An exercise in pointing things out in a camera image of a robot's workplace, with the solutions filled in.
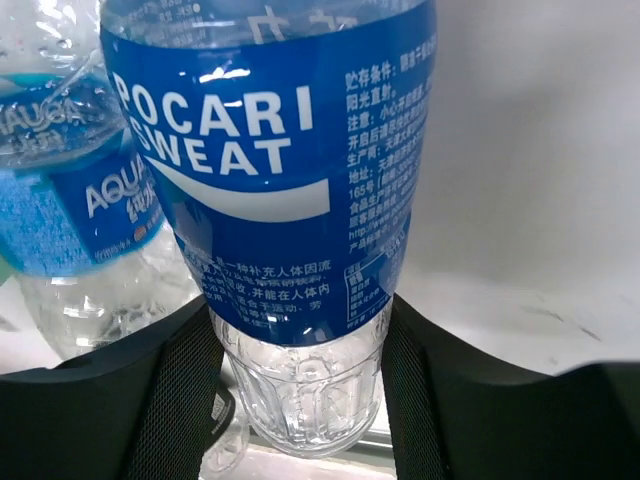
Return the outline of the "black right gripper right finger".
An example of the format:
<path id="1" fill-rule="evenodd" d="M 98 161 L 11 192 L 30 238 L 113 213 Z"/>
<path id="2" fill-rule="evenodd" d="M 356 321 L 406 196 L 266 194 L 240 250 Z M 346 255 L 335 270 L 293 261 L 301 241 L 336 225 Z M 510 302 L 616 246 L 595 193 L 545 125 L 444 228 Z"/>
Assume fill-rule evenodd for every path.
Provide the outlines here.
<path id="1" fill-rule="evenodd" d="M 557 376 L 493 357 L 395 297 L 382 376 L 401 479 L 635 479 L 639 366 Z"/>

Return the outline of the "Pocari Sweat blue bottle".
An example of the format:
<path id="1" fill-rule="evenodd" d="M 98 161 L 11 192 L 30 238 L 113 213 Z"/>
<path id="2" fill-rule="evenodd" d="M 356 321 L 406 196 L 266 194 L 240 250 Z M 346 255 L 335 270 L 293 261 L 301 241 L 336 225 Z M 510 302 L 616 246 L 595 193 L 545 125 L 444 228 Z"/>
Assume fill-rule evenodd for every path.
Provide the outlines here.
<path id="1" fill-rule="evenodd" d="M 404 261 L 431 1 L 105 1 L 111 84 L 254 430 L 358 439 Z"/>

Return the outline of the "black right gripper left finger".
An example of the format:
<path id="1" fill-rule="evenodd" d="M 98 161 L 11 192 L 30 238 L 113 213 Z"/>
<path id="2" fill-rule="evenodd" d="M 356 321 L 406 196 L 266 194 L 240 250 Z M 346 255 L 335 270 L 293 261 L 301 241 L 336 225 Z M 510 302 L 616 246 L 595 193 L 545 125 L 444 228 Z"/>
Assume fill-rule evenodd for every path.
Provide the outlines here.
<path id="1" fill-rule="evenodd" d="M 121 340 L 1 377 L 4 479 L 195 479 L 235 413 L 202 297 Z"/>

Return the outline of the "Aquarius blue label bottle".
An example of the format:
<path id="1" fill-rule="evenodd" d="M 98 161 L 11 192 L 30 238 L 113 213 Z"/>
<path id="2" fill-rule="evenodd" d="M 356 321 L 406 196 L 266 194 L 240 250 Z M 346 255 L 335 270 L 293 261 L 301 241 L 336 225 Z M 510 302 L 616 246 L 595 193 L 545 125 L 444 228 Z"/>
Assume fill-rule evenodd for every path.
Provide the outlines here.
<path id="1" fill-rule="evenodd" d="M 1 254 L 63 359 L 174 313 L 199 290 L 136 152 L 95 1 L 1 5 Z"/>

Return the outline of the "aluminium table edge rail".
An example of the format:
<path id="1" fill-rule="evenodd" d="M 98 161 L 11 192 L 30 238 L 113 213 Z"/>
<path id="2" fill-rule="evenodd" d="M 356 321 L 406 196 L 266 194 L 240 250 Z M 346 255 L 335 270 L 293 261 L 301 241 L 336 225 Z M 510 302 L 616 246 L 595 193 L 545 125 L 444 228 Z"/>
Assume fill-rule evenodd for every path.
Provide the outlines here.
<path id="1" fill-rule="evenodd" d="M 248 448 L 238 464 L 221 479 L 395 479 L 389 434 L 363 433 L 337 447 L 280 448 L 252 430 Z"/>

